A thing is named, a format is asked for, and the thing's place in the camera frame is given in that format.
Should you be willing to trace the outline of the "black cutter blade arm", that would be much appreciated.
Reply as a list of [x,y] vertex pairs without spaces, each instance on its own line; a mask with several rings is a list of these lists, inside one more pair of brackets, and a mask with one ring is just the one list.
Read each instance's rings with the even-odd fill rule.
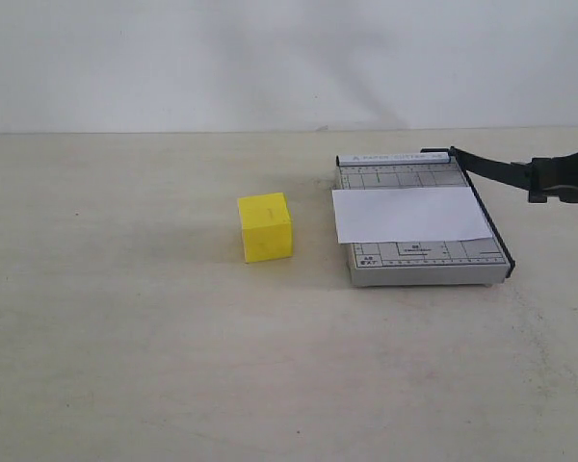
[[449,148],[422,148],[421,153],[446,153],[455,157],[459,165],[466,171],[481,177],[496,181],[528,192],[531,187],[532,159],[529,163],[503,163],[477,156],[454,146]]

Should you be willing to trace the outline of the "white paper sheet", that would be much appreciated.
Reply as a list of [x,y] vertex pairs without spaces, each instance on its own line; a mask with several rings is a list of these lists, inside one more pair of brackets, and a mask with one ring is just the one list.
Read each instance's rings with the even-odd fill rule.
[[341,244],[475,241],[493,235],[468,187],[335,190]]

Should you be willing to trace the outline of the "grey paper cutter base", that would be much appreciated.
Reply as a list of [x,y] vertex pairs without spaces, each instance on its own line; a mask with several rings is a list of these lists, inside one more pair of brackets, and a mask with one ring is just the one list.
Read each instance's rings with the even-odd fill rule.
[[338,190],[427,187],[468,187],[490,236],[471,241],[344,244],[352,283],[358,287],[492,285],[510,277],[515,260],[468,174],[445,148],[336,158]]

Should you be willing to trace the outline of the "yellow foam cube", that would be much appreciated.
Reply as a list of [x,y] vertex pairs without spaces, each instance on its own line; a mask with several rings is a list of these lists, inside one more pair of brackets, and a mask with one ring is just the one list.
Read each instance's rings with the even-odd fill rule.
[[293,220],[283,192],[237,199],[247,263],[293,255]]

